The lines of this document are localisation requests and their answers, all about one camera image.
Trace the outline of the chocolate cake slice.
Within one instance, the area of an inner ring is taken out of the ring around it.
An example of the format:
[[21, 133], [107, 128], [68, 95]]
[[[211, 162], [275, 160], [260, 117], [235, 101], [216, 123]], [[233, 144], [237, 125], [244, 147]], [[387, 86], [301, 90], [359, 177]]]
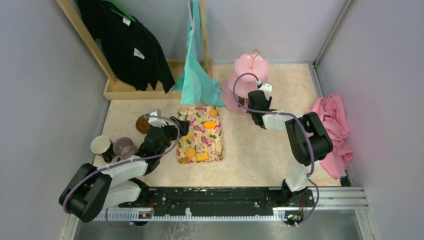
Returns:
[[244, 98], [244, 97], [239, 97], [238, 98], [238, 103], [241, 104], [244, 107], [248, 106], [249, 103], [249, 99], [248, 98]]

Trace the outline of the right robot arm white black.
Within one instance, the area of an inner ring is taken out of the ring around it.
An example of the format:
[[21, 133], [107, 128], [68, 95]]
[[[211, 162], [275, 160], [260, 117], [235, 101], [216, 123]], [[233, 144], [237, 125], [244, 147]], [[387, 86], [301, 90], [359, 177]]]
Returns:
[[333, 151], [333, 143], [315, 112], [296, 117], [270, 109], [271, 97], [262, 90], [248, 93], [248, 113], [257, 126], [287, 134], [295, 163], [282, 182], [281, 200], [287, 206], [295, 206], [305, 194], [315, 162], [323, 160]]

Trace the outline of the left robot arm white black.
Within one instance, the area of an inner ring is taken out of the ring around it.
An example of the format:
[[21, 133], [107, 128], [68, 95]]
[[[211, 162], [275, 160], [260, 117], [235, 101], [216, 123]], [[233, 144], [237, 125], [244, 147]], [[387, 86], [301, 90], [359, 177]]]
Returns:
[[110, 207], [144, 207], [149, 203], [149, 186], [139, 177], [159, 166], [162, 156], [189, 133], [190, 121], [152, 114], [146, 119], [152, 127], [137, 153], [104, 167], [91, 163], [80, 166], [58, 199], [64, 212], [88, 223]]

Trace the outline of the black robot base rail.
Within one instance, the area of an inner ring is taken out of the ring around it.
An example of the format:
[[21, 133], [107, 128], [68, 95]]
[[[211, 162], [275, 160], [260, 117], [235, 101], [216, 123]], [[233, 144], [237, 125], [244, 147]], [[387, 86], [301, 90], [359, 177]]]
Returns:
[[120, 208], [147, 208], [159, 221], [277, 221], [300, 223], [315, 205], [310, 189], [290, 195], [280, 187], [156, 187]]

